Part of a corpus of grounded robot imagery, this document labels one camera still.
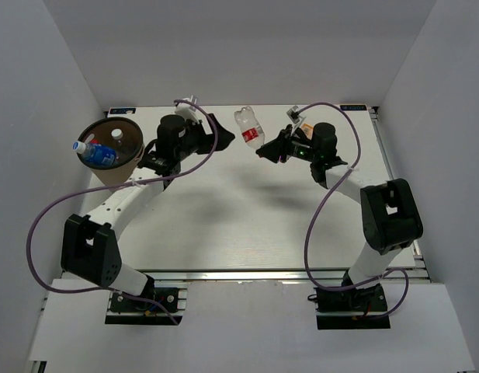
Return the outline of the blue sticker right corner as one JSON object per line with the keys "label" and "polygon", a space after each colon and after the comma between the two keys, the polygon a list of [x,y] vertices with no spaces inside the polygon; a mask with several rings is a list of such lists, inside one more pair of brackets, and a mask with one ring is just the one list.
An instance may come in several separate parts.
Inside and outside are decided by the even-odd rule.
{"label": "blue sticker right corner", "polygon": [[339,107],[343,111],[367,111],[365,104],[341,104]]}

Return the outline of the crushed red label bottle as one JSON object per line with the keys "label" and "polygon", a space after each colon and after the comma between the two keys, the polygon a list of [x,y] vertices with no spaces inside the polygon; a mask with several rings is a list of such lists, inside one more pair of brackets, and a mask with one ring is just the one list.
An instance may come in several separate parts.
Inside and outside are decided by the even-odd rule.
{"label": "crushed red label bottle", "polygon": [[243,106],[240,110],[235,111],[234,120],[247,146],[257,150],[264,145],[264,131],[250,106]]}

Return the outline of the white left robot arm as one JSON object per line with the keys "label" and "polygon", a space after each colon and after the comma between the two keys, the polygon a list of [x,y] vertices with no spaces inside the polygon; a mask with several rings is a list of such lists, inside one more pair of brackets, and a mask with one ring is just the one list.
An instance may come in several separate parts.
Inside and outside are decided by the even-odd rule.
{"label": "white left robot arm", "polygon": [[129,186],[119,188],[86,215],[71,215],[64,225],[61,268],[100,288],[128,294],[139,310],[154,303],[153,279],[123,263],[118,241],[124,229],[148,202],[166,190],[193,154],[223,151],[235,139],[214,115],[206,133],[201,120],[178,114],[161,118],[156,138],[141,151]]}

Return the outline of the orange juice bottle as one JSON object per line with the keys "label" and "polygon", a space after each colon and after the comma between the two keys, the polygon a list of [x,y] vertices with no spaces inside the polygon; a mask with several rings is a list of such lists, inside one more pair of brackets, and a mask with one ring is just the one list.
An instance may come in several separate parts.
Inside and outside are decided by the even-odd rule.
{"label": "orange juice bottle", "polygon": [[300,129],[304,132],[306,137],[311,140],[313,135],[313,127],[309,124],[302,124]]}

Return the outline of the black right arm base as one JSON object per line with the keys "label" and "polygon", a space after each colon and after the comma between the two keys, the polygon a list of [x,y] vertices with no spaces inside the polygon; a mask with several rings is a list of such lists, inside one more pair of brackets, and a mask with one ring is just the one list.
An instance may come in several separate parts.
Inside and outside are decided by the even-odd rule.
{"label": "black right arm base", "polygon": [[379,281],[356,287],[346,271],[339,286],[316,285],[307,297],[315,304],[319,330],[390,329],[387,299]]}

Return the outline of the brown cardboard cylinder bin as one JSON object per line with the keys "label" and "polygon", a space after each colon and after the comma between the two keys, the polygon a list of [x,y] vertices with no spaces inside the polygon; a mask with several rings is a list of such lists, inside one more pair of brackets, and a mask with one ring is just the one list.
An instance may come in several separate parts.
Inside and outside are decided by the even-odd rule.
{"label": "brown cardboard cylinder bin", "polygon": [[86,142],[90,139],[91,143],[105,145],[114,150],[114,141],[111,136],[112,130],[119,128],[126,134],[130,135],[137,144],[134,153],[129,157],[119,157],[114,165],[111,166],[94,166],[85,162],[79,155],[80,162],[88,167],[96,177],[106,186],[113,186],[118,183],[128,181],[132,172],[141,160],[144,150],[144,137],[140,127],[132,120],[126,117],[109,117],[98,120],[94,124],[88,126],[79,135],[78,140]]}

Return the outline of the aluminium table front rail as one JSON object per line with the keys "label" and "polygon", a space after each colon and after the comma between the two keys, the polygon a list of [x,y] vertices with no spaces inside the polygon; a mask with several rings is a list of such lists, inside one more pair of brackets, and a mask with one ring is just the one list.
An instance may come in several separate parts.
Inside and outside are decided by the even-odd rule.
{"label": "aluminium table front rail", "polygon": [[[427,270],[408,269],[407,275],[413,281],[430,281]],[[341,280],[345,270],[312,270],[311,274],[316,280],[337,281]],[[153,271],[147,272],[155,280],[160,281],[255,281],[255,280],[308,280],[304,270],[253,270],[253,271]],[[396,271],[386,279],[404,278],[402,272]]]}

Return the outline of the blue sticker corner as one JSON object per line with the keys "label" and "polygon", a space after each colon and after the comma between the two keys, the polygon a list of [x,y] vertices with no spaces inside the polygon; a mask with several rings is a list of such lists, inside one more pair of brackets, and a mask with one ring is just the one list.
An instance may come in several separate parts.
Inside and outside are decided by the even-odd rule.
{"label": "blue sticker corner", "polygon": [[365,104],[341,104],[339,107],[343,111],[367,111]]}
{"label": "blue sticker corner", "polygon": [[108,112],[110,116],[130,115],[136,112],[135,107],[111,108]]}

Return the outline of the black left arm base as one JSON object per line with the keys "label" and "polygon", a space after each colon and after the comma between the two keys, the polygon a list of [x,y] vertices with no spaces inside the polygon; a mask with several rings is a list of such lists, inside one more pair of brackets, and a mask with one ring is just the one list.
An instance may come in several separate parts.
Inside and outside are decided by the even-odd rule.
{"label": "black left arm base", "polygon": [[109,297],[105,324],[118,326],[178,326],[186,309],[187,288],[148,279],[140,295],[127,298],[121,290]]}

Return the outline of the blue sticker left corner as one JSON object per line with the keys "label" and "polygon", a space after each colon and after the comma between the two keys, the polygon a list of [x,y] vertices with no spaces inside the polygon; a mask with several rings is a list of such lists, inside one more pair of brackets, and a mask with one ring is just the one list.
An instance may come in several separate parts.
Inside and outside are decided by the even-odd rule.
{"label": "blue sticker left corner", "polygon": [[110,116],[130,115],[136,112],[135,107],[111,108],[108,112]]}

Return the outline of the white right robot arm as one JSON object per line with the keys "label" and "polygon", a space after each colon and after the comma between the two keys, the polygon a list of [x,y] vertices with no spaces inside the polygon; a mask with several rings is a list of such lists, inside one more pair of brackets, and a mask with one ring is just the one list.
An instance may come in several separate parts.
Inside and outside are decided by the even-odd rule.
{"label": "white right robot arm", "polygon": [[256,153],[274,163],[291,157],[309,162],[313,180],[327,191],[315,211],[317,214],[334,193],[359,204],[365,244],[342,284],[322,288],[326,292],[341,292],[342,303],[357,310],[369,301],[368,289],[385,276],[394,258],[422,236],[423,224],[406,180],[374,184],[361,176],[355,164],[350,165],[338,156],[337,144],[335,127],[329,123],[316,124],[311,137],[287,126]]}

